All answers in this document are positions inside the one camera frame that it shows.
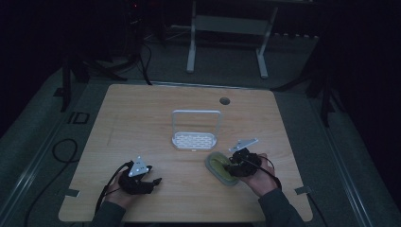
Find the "wooden table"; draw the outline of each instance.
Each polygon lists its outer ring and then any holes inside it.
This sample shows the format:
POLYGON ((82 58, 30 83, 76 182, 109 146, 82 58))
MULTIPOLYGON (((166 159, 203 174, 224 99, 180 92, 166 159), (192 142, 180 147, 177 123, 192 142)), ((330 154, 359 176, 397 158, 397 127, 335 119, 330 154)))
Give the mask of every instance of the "wooden table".
POLYGON ((290 203, 304 221, 311 220, 306 195, 294 191, 303 183, 272 92, 112 85, 70 185, 70 189, 79 190, 79 196, 65 197, 59 217, 63 221, 90 221, 103 186, 121 165, 140 155, 153 166, 143 181, 163 180, 152 194, 138 198, 125 221, 264 221, 258 198, 246 184, 226 186, 204 165, 210 152, 231 156, 228 148, 238 139, 252 138, 259 142, 248 147, 250 152, 268 154, 290 203), (222 97, 228 97, 230 104, 222 105, 222 97), (218 142, 213 149, 191 151, 173 146, 171 113, 179 109, 221 111, 218 142))

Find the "white stand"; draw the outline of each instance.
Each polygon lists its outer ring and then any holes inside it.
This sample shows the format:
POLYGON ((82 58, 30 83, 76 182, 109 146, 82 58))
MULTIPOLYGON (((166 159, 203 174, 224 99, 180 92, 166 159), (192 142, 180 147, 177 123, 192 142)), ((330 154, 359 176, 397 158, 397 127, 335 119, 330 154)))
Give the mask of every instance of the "white stand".
POLYGON ((270 36, 271 28, 274 23, 275 16, 278 8, 274 8, 271 17, 267 21, 252 20, 252 19, 239 19, 197 15, 196 1, 192 3, 192 20, 191 20, 191 44, 189 45, 188 63, 186 65, 186 72, 193 73, 195 68, 195 33, 196 30, 208 30, 216 32, 231 32, 240 34, 263 35, 263 43, 260 48, 256 49, 257 62, 259 64, 260 77, 266 79, 268 77, 268 70, 266 67, 265 53, 266 45, 270 36))

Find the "yellow sponge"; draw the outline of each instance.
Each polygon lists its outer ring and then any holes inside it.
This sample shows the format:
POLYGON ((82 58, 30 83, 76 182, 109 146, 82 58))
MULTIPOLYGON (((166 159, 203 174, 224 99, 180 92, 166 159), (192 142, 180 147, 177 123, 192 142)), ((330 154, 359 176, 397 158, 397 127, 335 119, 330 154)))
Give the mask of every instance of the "yellow sponge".
POLYGON ((220 152, 210 153, 204 161, 206 168, 215 175, 219 181, 225 185, 235 185, 238 183, 238 178, 233 177, 224 169, 224 165, 229 165, 230 160, 220 152))

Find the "metal frame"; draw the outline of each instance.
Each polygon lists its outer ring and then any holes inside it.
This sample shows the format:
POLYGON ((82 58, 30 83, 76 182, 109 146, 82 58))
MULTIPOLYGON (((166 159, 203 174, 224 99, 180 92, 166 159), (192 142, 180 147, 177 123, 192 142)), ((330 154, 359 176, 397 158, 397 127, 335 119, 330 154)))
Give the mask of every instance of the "metal frame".
POLYGON ((315 118, 319 121, 319 126, 321 127, 324 136, 326 137, 326 141, 328 142, 328 146, 330 147, 335 167, 338 171, 339 178, 341 180, 345 194, 348 197, 348 201, 350 202, 350 205, 354 210, 354 215, 357 219, 357 223, 359 224, 359 226, 373 227, 374 224, 372 222, 370 214, 366 210, 364 201, 359 191, 357 190, 354 179, 351 177, 351 174, 342 159, 340 149, 337 147, 337 142, 334 139, 331 130, 327 128, 320 120, 318 111, 316 110, 316 107, 313 105, 312 101, 309 100, 309 104, 313 110, 313 113, 315 114, 315 118))
POLYGON ((256 49, 256 58, 259 64, 260 77, 262 79, 266 79, 269 75, 264 53, 266 50, 266 46, 268 44, 272 25, 274 23, 274 19, 276 17, 278 8, 277 7, 274 8, 269 20, 263 21, 263 20, 197 15, 196 5, 197 2, 193 1, 192 20, 191 20, 191 43, 189 45, 186 72, 193 73, 195 68, 195 56, 197 52, 197 47, 195 43, 196 31, 208 30, 217 32, 263 35, 264 37, 263 43, 259 48, 256 49))

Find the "table leg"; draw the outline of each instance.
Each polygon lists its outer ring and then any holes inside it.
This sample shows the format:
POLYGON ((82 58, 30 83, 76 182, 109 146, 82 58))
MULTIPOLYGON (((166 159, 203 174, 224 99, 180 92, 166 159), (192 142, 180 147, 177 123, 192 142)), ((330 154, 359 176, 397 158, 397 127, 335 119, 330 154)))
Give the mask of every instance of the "table leg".
POLYGON ((266 67, 265 57, 263 56, 263 54, 265 53, 266 45, 268 44, 268 40, 269 40, 270 33, 271 33, 271 28, 274 23, 275 16, 277 14, 277 10, 278 10, 278 8, 274 8, 273 13, 271 14, 270 20, 268 21, 268 23, 266 25, 266 31, 265 31, 265 35, 263 38, 263 43, 260 46, 260 48, 256 49, 257 63, 259 64, 260 77, 262 79, 266 79, 269 76, 268 69, 266 67))
POLYGON ((191 44, 189 45, 188 63, 186 65, 186 72, 193 73, 195 68, 195 55, 197 47, 195 45, 195 22, 196 22, 196 5, 197 2, 192 2, 192 20, 191 20, 191 44))

